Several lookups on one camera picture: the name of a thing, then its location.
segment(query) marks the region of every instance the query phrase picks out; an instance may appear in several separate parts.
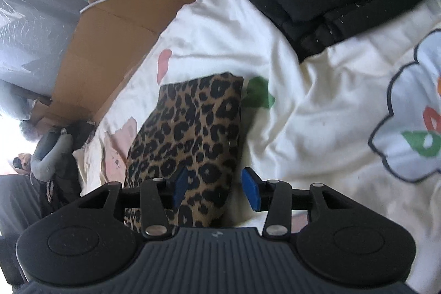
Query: leopard print fabric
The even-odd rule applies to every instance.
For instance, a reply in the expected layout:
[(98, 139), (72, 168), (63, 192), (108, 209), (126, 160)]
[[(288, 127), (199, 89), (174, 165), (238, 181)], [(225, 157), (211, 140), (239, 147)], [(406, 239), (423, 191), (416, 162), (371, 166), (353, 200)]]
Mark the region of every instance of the leopard print fabric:
[[(146, 179), (168, 179), (181, 165), (189, 185), (179, 208), (166, 210), (169, 223), (216, 226), (237, 165), (243, 79), (229, 73), (163, 85), (159, 100), (137, 134), (127, 158), (125, 187)], [(140, 231), (139, 208), (125, 223)]]

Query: gray sleeve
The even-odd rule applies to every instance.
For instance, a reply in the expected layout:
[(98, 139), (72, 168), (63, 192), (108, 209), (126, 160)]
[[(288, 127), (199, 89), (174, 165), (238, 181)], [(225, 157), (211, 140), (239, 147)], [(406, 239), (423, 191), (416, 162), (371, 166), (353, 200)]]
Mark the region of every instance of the gray sleeve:
[(66, 133), (59, 137), (55, 146), (43, 158), (39, 159), (35, 154), (30, 161), (30, 169), (39, 181), (49, 181), (55, 173), (56, 166), (64, 154), (72, 153), (74, 140), (72, 135)]

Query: metal screw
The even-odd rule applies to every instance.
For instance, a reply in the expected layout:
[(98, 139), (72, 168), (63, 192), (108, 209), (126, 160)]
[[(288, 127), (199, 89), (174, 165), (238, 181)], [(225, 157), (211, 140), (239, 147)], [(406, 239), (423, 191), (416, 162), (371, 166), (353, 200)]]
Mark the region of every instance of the metal screw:
[(146, 234), (151, 235), (153, 237), (159, 237), (166, 233), (167, 233), (167, 228), (159, 224), (154, 224), (146, 228)]
[(288, 228), (279, 224), (273, 224), (266, 229), (266, 233), (274, 237), (278, 237), (288, 233)]

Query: leopard print pouch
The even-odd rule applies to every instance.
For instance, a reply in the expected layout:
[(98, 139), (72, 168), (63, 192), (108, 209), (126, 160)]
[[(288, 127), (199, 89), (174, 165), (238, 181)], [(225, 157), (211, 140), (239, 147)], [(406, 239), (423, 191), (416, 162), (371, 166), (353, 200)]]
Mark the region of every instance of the leopard print pouch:
[[(229, 73), (163, 85), (155, 110), (127, 156), (125, 187), (146, 179), (168, 179), (180, 166), (189, 185), (179, 208), (166, 210), (169, 223), (215, 226), (224, 213), (237, 165), (243, 78)], [(125, 220), (140, 231), (140, 209)]]

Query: bag strap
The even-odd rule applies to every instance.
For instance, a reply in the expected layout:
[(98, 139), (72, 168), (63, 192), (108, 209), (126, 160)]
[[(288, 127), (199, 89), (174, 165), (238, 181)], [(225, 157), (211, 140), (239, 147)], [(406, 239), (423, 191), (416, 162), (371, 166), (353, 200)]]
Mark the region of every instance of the bag strap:
[(298, 41), (300, 51), (310, 55), (351, 38), (412, 9), (422, 0), (365, 0), (323, 14), (323, 22)]

